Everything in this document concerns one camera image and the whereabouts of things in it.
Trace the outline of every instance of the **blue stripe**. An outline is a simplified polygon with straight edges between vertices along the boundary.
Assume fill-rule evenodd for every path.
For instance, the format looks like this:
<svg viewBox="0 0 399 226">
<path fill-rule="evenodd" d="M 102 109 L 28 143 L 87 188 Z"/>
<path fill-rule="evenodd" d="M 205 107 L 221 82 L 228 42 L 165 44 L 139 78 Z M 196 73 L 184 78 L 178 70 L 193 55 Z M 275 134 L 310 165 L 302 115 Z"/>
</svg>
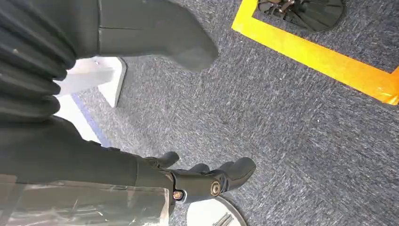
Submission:
<svg viewBox="0 0 399 226">
<path fill-rule="evenodd" d="M 105 138 L 104 134 L 101 132 L 101 129 L 97 126 L 97 124 L 94 122 L 94 120 L 91 118 L 90 113 L 86 109 L 85 105 L 81 101 L 81 99 L 76 95 L 72 94 L 72 99 L 80 109 L 80 112 L 82 112 L 83 116 L 85 117 L 86 121 L 88 122 L 89 126 L 91 127 L 92 131 L 100 141 L 101 145 L 103 147 L 111 147 L 111 143 L 108 141 L 107 138 Z"/>
</svg>

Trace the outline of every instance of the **transparent plastic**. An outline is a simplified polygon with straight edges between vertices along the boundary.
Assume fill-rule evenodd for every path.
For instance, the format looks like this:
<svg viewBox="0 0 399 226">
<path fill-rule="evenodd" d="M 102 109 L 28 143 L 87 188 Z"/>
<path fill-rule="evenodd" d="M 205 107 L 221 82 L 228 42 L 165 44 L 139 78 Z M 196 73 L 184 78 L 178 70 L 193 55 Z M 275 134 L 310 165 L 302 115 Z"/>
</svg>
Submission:
<svg viewBox="0 0 399 226">
<path fill-rule="evenodd" d="M 167 226 L 169 191 L 0 175 L 1 226 Z"/>
</svg>

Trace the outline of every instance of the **round white base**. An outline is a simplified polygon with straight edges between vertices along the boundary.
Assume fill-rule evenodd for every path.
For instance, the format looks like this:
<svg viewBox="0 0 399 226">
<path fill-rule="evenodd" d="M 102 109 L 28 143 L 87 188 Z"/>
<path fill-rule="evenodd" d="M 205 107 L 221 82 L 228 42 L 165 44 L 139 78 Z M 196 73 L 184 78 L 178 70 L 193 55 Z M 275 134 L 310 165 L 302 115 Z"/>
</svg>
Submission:
<svg viewBox="0 0 399 226">
<path fill-rule="evenodd" d="M 222 197 L 192 203 L 187 212 L 187 226 L 214 226 L 226 213 L 233 218 L 228 226 L 247 226 L 240 213 Z"/>
</svg>

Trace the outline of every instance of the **white stand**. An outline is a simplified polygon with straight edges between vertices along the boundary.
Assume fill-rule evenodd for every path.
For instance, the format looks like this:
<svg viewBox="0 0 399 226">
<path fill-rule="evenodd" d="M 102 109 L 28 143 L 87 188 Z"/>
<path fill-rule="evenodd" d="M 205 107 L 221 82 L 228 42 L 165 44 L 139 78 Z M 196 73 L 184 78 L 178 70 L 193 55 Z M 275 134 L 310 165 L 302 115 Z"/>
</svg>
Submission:
<svg viewBox="0 0 399 226">
<path fill-rule="evenodd" d="M 192 203 L 187 211 L 187 226 L 220 226 L 216 223 L 226 214 L 232 220 L 222 226 L 247 226 L 240 213 L 220 196 Z"/>
<path fill-rule="evenodd" d="M 98 87 L 111 107 L 116 107 L 126 74 L 126 64 L 118 57 L 94 57 L 76 62 L 64 81 L 57 97 Z"/>
</svg>

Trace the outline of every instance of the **black robotic finger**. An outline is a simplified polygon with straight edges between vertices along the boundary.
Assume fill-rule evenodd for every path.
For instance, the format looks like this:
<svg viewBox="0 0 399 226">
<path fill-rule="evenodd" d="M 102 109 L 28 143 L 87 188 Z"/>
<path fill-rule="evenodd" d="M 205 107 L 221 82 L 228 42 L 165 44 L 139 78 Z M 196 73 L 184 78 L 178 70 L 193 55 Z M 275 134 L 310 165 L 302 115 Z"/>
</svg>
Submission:
<svg viewBox="0 0 399 226">
<path fill-rule="evenodd" d="M 238 159 L 226 170 L 228 191 L 241 187 L 252 176 L 256 169 L 255 162 L 250 158 Z"/>
<path fill-rule="evenodd" d="M 179 159 L 180 157 L 176 152 L 168 152 L 158 158 L 158 164 L 160 168 L 166 169 L 173 166 Z"/>
<path fill-rule="evenodd" d="M 179 161 L 180 157 L 176 152 L 168 152 L 160 158 L 147 157 L 144 159 L 154 168 L 167 169 Z"/>
<path fill-rule="evenodd" d="M 225 163 L 223 163 L 223 165 L 221 165 L 219 167 L 219 169 L 227 171 L 233 164 L 234 164 L 234 162 L 232 162 L 232 161 L 225 162 Z"/>
<path fill-rule="evenodd" d="M 188 171 L 193 172 L 193 173 L 208 173 L 210 171 L 210 168 L 208 165 L 200 163 L 200 164 L 193 166 Z"/>
</svg>

